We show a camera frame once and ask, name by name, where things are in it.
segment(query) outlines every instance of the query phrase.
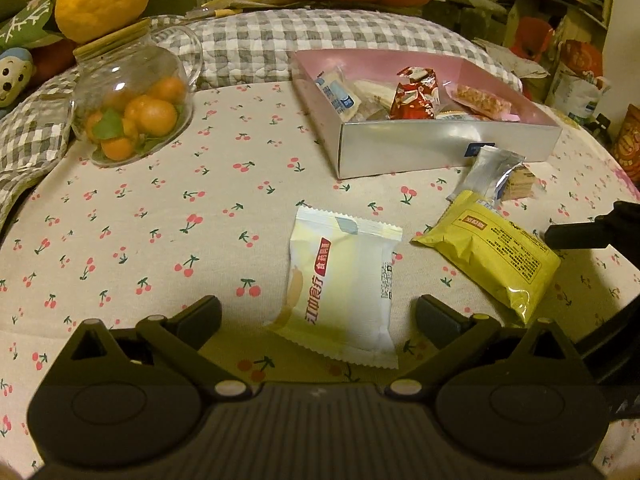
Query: barcode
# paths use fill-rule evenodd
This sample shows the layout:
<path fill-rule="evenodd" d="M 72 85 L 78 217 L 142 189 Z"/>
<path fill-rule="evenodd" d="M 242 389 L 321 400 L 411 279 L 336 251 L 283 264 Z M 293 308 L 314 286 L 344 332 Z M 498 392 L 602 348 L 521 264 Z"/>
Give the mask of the barcode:
<path fill-rule="evenodd" d="M 380 298 L 391 299 L 391 281 L 393 275 L 393 267 L 388 262 L 382 264 Z"/>

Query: checkered pillow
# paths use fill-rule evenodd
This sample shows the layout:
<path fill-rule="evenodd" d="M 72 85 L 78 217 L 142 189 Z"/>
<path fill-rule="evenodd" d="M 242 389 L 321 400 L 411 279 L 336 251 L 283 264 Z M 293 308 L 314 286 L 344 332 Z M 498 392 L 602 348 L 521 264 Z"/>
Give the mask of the checkered pillow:
<path fill-rule="evenodd" d="M 153 26 L 173 25 L 162 16 Z M 461 56 L 520 89 L 520 81 L 473 43 L 420 18 L 369 10 L 264 10 L 191 23 L 204 69 L 198 89 L 290 79 L 293 52 L 310 48 L 388 48 Z M 162 31 L 161 46 L 190 70 L 195 49 L 179 29 Z M 68 97 L 77 68 L 52 78 L 0 120 L 0 228 L 18 197 L 64 156 L 69 142 Z"/>

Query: green leaf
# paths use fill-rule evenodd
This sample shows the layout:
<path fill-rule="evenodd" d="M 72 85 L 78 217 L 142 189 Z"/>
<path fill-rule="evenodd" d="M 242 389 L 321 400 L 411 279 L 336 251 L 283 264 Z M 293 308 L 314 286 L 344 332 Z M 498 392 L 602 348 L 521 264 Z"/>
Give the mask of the green leaf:
<path fill-rule="evenodd" d="M 104 154 L 100 146 L 98 146 L 94 150 L 94 152 L 91 154 L 91 158 L 95 162 L 102 163 L 102 164 L 104 164 L 105 162 L 113 162 L 110 158 L 107 158 L 107 156 Z"/>
<path fill-rule="evenodd" d="M 92 132 L 94 133 L 94 137 L 99 140 L 121 137 L 124 134 L 122 119 L 116 110 L 108 108 L 107 111 L 102 114 L 102 118 L 95 123 Z"/>
<path fill-rule="evenodd" d="M 46 25 L 53 12 L 54 0 L 33 0 L 0 28 L 0 51 L 27 46 L 49 35 Z"/>

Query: red candy wrapper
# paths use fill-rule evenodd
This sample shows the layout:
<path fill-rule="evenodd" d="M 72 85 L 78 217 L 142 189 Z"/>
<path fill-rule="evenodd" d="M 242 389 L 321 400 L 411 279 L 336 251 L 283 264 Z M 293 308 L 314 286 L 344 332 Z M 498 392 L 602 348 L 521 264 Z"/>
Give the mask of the red candy wrapper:
<path fill-rule="evenodd" d="M 398 75 L 408 77 L 409 82 L 398 84 L 389 119 L 434 119 L 434 106 L 440 104 L 436 73 L 431 68 L 408 66 Z"/>

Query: blue label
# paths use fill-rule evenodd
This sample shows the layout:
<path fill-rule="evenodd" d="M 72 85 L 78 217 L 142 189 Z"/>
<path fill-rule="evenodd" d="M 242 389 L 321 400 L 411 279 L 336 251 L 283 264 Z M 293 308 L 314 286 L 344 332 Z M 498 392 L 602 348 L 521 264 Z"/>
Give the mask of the blue label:
<path fill-rule="evenodd" d="M 353 102 L 353 99 L 351 99 L 351 96 L 347 93 L 347 91 L 343 88 L 343 86 L 337 81 L 333 81 L 329 85 L 329 88 L 345 108 L 351 108 L 355 104 Z"/>
<path fill-rule="evenodd" d="M 495 146 L 495 142 L 470 142 L 466 147 L 465 156 L 478 156 L 483 146 Z"/>

